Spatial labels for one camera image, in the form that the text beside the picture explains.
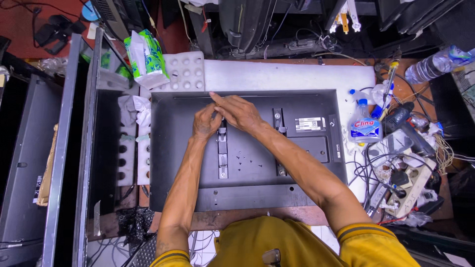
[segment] paper tissue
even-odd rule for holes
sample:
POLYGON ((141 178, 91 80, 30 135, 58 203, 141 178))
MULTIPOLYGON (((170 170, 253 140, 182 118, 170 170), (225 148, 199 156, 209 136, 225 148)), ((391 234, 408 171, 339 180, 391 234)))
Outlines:
POLYGON ((160 45, 147 29, 139 33, 132 31, 124 44, 138 84, 150 90, 170 81, 160 45))

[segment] power drill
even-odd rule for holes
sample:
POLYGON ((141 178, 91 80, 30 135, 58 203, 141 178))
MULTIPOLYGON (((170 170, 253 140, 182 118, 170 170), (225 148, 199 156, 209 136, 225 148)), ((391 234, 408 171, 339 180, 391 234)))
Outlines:
POLYGON ((414 153, 421 157, 432 156, 436 151, 409 123, 413 109, 413 102, 406 102, 396 108, 382 120, 383 131, 386 134, 390 134, 397 129, 401 129, 414 142, 414 145, 411 147, 414 153))

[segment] tile floor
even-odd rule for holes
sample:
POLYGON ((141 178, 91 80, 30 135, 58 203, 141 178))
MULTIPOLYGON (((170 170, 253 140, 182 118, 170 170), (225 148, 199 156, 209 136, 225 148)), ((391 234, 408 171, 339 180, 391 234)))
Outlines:
MULTIPOLYGON (((340 251, 340 245, 338 245, 338 241, 336 240, 335 235, 333 234, 332 230, 328 226, 311 226, 312 232, 318 236, 323 242, 325 242, 331 249, 333 249, 337 254, 340 251)), ((198 231, 196 243, 195 243, 195 256, 191 259, 191 265, 194 267, 205 267, 208 263, 214 258, 216 255, 216 251, 214 249, 214 238, 219 236, 219 231, 198 231)), ((124 237, 119 238, 118 246, 120 248, 126 249, 128 251, 128 246, 121 246, 121 243, 124 237)), ((111 244, 114 244, 117 239, 113 238, 110 239, 111 244)), ((107 244, 109 239, 105 239, 103 244, 107 244)), ((188 237, 189 249, 191 249, 193 243, 193 233, 188 237)), ((87 256, 91 257, 99 248, 99 243, 97 241, 89 242, 87 245, 87 256)), ((113 246, 107 246, 107 248, 103 251, 103 253, 98 258, 97 262, 94 266, 101 266, 101 267, 114 267, 114 263, 112 261, 112 248, 113 246)), ((126 261, 126 257, 121 254, 125 252, 123 250, 114 250, 114 261, 116 266, 122 265, 126 261)))

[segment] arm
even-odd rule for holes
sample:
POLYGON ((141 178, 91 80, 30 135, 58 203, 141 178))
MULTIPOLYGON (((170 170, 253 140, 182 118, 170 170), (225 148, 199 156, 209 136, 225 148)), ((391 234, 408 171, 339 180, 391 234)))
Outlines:
POLYGON ((252 103, 236 95, 210 95, 217 103, 216 111, 228 123, 259 140, 285 166, 300 188, 323 210, 335 233, 353 223, 372 223, 351 190, 312 155, 263 121, 252 103))
POLYGON ((183 161, 161 214, 155 257, 170 250, 188 251, 188 234, 198 196, 205 145, 221 124, 220 114, 216 114, 214 119, 211 118, 214 107, 214 103, 209 104, 195 114, 193 135, 188 140, 183 161))

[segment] red floor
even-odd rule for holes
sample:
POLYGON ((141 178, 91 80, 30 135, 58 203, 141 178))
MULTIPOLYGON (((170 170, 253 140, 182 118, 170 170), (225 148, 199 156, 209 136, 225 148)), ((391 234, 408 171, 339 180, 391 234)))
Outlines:
MULTIPOLYGON (((36 0, 40 3, 52 4, 66 12, 80 15, 82 10, 82 4, 79 0, 36 0)), ((4 0, 1 4, 2 7, 10 7, 15 3, 12 0, 4 0)), ((30 9, 33 9, 35 5, 29 5, 30 9)), ((37 30, 41 25, 47 22, 51 15, 62 14, 61 11, 56 10, 49 6, 41 6, 42 11, 38 15, 35 23, 35 29, 37 30)), ((71 21, 76 21, 77 18, 63 14, 71 21)), ((48 58, 52 57, 43 48, 33 47, 33 34, 31 27, 32 14, 23 7, 15 7, 9 10, 0 9, 0 35, 11 39, 11 44, 8 48, 8 52, 19 58, 48 58)), ((180 52, 186 52, 189 49, 189 42, 185 34, 183 27, 183 20, 177 19, 166 30, 162 28, 162 15, 161 10, 158 15, 158 19, 155 20, 157 29, 162 37, 165 47, 168 53, 175 54, 180 52)), ((87 29, 89 23, 83 22, 87 29)), ((87 29, 83 32, 84 39, 94 46, 94 40, 86 39, 87 29)), ((64 57, 69 53, 69 44, 62 49, 56 57, 64 57)))

